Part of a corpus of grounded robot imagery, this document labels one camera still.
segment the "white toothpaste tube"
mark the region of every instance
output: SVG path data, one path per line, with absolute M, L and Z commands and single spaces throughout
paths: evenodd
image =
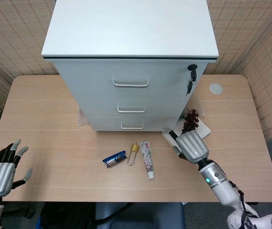
M 151 149 L 149 142 L 142 142 L 139 143 L 140 150 L 142 157 L 144 158 L 144 163 L 146 166 L 146 173 L 149 176 L 149 179 L 154 179 L 154 169 L 153 169 L 153 162 L 151 159 Z

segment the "silver robotic hand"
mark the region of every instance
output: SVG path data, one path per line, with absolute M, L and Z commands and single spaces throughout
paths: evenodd
M 0 151 L 0 217 L 4 207 L 2 198 L 8 195 L 12 189 L 25 184 L 32 174 L 32 169 L 29 169 L 23 179 L 13 182 L 15 170 L 21 156 L 29 149 L 25 146 L 16 153 L 20 142 L 21 140 L 18 139 L 15 143 L 11 143 Z
M 167 129 L 177 142 L 177 155 L 199 165 L 203 176 L 220 203 L 231 206 L 235 211 L 227 218 L 230 229 L 272 229 L 272 215 L 259 218 L 258 213 L 244 202 L 244 193 L 229 181 L 220 166 L 208 159 L 209 150 L 195 130 L 177 136 Z

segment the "toothpaste tube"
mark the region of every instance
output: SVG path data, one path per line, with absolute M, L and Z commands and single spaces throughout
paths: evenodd
M 149 142 L 139 143 L 142 157 L 144 158 L 144 163 L 146 166 L 146 173 L 149 176 L 149 179 L 154 179 L 154 169 L 153 162 L 151 159 L 151 149 Z
M 102 160 L 104 163 L 106 163 L 106 167 L 110 168 L 116 164 L 118 164 L 121 161 L 124 161 L 126 159 L 125 156 L 125 150 L 121 151 L 119 153 L 116 153 L 112 156 L 107 157 L 106 159 Z

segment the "wooden table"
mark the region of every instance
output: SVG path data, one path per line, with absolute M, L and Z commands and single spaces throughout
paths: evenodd
M 211 83 L 223 93 L 212 94 Z M 212 130 L 204 139 L 209 158 L 245 193 L 246 201 L 272 202 L 272 164 L 247 80 L 241 75 L 204 75 L 197 95 L 201 118 Z M 29 151 L 15 180 L 29 168 L 29 182 L 6 201 L 217 201 L 198 166 L 179 159 L 159 132 L 95 132 L 77 127 L 77 103 L 59 75 L 24 75 L 14 80 L 0 121 L 0 150 L 21 138 Z M 102 159 L 134 142 L 150 141 L 155 180 L 140 153 L 107 169 Z

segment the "white cabinet top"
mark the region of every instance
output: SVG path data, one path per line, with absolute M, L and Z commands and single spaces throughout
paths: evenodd
M 42 56 L 214 60 L 206 0 L 57 0 Z

